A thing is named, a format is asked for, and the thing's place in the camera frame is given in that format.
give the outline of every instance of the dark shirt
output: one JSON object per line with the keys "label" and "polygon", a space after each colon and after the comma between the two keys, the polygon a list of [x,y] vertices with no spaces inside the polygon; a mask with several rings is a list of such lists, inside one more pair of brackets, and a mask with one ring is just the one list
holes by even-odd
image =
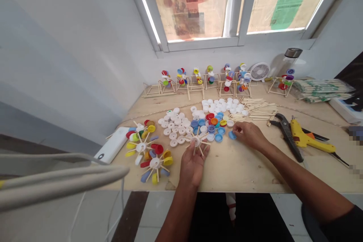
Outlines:
{"label": "dark shirt", "polygon": [[354,206],[349,213],[320,228],[329,242],[363,241],[363,211]]}

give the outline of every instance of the window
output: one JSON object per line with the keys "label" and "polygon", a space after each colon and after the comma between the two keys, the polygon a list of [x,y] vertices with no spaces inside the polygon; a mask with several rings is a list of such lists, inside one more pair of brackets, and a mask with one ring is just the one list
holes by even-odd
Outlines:
{"label": "window", "polygon": [[334,0],[135,0],[155,51],[309,39]]}

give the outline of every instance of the windowsill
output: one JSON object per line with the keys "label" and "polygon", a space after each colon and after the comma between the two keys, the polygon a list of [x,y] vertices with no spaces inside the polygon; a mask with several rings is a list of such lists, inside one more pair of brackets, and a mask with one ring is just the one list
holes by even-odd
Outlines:
{"label": "windowsill", "polygon": [[263,50],[275,50],[276,48],[287,48],[298,47],[303,50],[309,50],[316,39],[307,40],[293,40],[293,41],[279,41],[279,42],[259,42],[259,43],[247,43],[244,46],[231,46],[231,47],[215,47],[206,49],[192,49],[192,50],[181,50],[172,52],[158,52],[155,54],[158,59],[164,59],[165,57],[190,57],[200,53],[227,53],[227,54],[241,54],[245,51],[258,51]]}

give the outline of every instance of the yellow glue gun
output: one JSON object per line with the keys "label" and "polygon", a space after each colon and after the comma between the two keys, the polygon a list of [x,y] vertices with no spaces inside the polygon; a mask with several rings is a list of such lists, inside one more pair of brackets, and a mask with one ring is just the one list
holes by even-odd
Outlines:
{"label": "yellow glue gun", "polygon": [[294,138],[295,144],[298,147],[306,147],[307,145],[309,145],[327,153],[335,152],[335,146],[331,144],[323,144],[321,142],[318,142],[317,140],[312,138],[314,137],[312,134],[311,136],[306,135],[303,132],[300,124],[295,119],[291,120],[290,126],[291,126],[292,137]]}

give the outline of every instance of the hand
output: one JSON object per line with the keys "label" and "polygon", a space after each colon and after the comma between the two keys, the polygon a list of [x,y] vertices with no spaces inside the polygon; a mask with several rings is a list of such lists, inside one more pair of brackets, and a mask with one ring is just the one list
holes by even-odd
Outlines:
{"label": "hand", "polygon": [[203,177],[204,161],[208,156],[210,145],[201,144],[203,155],[197,147],[193,155],[195,142],[192,140],[189,147],[181,157],[180,179],[178,187],[195,187],[198,188]]}
{"label": "hand", "polygon": [[263,135],[258,126],[249,122],[237,122],[233,126],[237,139],[249,147],[264,152],[271,148],[271,143]]}

